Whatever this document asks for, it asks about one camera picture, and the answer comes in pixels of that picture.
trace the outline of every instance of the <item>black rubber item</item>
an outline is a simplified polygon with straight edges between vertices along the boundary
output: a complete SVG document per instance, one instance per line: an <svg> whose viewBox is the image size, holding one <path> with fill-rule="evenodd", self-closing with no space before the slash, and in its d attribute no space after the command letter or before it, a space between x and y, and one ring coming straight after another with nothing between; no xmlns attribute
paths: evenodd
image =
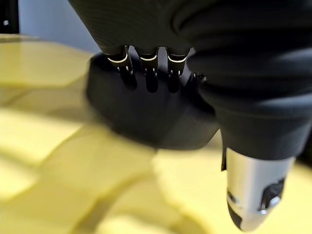
<svg viewBox="0 0 312 234"><path fill-rule="evenodd" d="M191 150L204 147L218 130L213 109L190 80L179 92L167 88L167 71L159 67L158 90L146 90L140 62L132 59L137 88L129 90L103 54L91 59L87 98L117 133L155 148Z"/></svg>
<svg viewBox="0 0 312 234"><path fill-rule="evenodd" d="M174 94L179 91L180 88L180 76L177 71L173 71L171 75L168 75L168 90L170 93Z"/></svg>
<svg viewBox="0 0 312 234"><path fill-rule="evenodd" d="M155 76L155 72L151 69L146 69L145 74L145 83L146 89L150 93L155 93L158 90L158 81L157 77Z"/></svg>
<svg viewBox="0 0 312 234"><path fill-rule="evenodd" d="M119 68L120 78L122 79L124 85L130 89L135 90L137 88L137 80L134 72L127 71L126 67Z"/></svg>
<svg viewBox="0 0 312 234"><path fill-rule="evenodd" d="M240 216L238 216L238 214L236 214L233 209L231 208L231 206L228 203L228 209L229 209L229 214L232 218L233 223L235 224L235 226L237 226L240 229L240 224L242 222L242 218Z"/></svg>

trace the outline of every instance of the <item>robotic arm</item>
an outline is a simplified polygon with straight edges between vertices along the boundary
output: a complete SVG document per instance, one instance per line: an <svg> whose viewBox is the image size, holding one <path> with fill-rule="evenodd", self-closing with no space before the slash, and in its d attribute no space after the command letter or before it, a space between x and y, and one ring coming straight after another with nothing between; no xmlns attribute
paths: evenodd
<svg viewBox="0 0 312 234"><path fill-rule="evenodd" d="M312 5L308 0L70 0L124 83L136 88L129 45L153 93L157 52L177 92L188 58L204 74L223 140L227 203L235 225L256 229L282 198L312 125Z"/></svg>

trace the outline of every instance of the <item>yellow foam mat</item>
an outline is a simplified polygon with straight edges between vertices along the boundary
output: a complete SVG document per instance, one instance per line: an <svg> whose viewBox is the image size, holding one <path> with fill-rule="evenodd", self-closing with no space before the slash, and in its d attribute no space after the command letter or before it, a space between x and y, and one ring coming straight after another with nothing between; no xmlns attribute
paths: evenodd
<svg viewBox="0 0 312 234"><path fill-rule="evenodd" d="M83 94L90 54L43 41L6 41L0 54L0 233L240 233L220 134L202 150L157 152L96 119ZM311 233L311 194L312 171L295 165L254 233Z"/></svg>

